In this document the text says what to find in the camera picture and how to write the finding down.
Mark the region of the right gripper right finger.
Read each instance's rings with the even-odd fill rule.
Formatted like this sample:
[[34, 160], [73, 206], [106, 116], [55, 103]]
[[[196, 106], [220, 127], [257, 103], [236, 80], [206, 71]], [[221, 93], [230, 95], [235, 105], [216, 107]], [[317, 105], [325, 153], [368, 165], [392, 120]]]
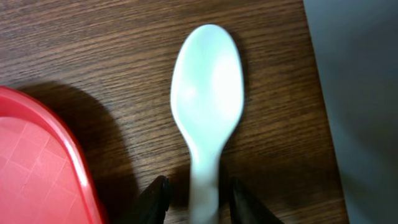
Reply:
[[232, 224], [284, 224], [239, 179], [229, 185]]

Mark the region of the white plastic spoon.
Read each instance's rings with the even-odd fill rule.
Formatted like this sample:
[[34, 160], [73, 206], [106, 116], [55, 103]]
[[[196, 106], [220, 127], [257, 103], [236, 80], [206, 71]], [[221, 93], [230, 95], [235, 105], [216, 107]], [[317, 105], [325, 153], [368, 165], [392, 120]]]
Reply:
[[189, 223], [218, 223], [219, 168], [244, 108], [243, 68], [222, 27], [206, 24], [185, 39], [170, 89], [172, 116], [190, 152]]

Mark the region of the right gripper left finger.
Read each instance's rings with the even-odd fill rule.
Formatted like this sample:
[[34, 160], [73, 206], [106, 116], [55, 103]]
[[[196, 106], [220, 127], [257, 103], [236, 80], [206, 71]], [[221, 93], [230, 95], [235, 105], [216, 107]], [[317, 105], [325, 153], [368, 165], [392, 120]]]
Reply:
[[132, 207], [119, 218], [125, 224], [163, 224], [170, 204], [170, 185], [160, 175], [140, 194]]

